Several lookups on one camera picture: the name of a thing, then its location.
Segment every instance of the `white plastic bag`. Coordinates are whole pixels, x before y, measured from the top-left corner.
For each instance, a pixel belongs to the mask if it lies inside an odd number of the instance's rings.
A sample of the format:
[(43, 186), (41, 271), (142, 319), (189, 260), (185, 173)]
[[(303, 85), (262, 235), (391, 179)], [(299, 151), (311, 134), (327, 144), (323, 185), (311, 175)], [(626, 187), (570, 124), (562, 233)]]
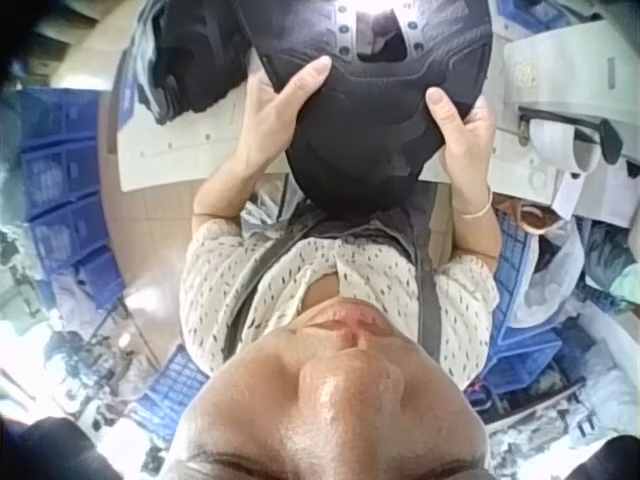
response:
[(534, 274), (509, 323), (529, 328), (546, 322), (573, 292), (584, 267), (584, 248), (575, 221), (561, 223), (544, 235), (560, 251), (543, 271)]

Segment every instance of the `forearm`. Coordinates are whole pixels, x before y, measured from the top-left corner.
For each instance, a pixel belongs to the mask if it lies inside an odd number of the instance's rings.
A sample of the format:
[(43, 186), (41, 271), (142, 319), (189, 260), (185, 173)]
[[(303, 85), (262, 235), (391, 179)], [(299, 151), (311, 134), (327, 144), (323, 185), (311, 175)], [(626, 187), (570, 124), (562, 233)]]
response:
[(453, 244), (454, 253), (474, 255), (495, 272), (502, 249), (502, 233), (493, 208), (480, 217), (465, 218), (465, 214), (482, 211), (489, 197), (487, 187), (472, 194), (453, 190)]
[(193, 201), (193, 233), (211, 219), (238, 221), (261, 176), (262, 171), (246, 168), (236, 157), (222, 164), (202, 184)]

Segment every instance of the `lips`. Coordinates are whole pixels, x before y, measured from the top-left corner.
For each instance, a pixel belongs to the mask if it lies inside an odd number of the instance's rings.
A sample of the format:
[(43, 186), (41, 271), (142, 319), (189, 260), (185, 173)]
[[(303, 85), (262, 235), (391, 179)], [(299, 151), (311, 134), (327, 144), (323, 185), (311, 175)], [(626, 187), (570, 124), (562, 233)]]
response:
[(377, 308), (355, 299), (340, 299), (328, 305), (311, 317), (303, 328), (351, 330), (374, 337), (396, 336), (389, 320)]

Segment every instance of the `white work surface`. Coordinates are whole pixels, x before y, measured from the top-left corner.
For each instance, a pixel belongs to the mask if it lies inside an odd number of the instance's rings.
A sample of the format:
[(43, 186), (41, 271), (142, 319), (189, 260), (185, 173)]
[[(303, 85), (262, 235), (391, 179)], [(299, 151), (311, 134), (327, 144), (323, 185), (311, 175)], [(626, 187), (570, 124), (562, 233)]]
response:
[[(504, 19), (494, 17), (494, 29), (504, 34)], [(489, 183), (496, 193), (549, 205), (556, 189), (557, 170), (543, 165), (531, 147), (521, 147), (517, 113), (503, 102), (504, 45), (513, 38), (494, 35), (494, 49), (485, 95), (497, 118), (498, 132), (491, 159)], [(124, 191), (203, 179), (233, 154), (244, 111), (244, 85), (201, 114), (187, 113), (159, 126), (136, 98), (135, 77), (126, 65), (120, 85), (118, 162)], [(287, 172), (284, 155), (270, 172)], [(427, 162), (422, 180), (448, 179), (436, 159)]]

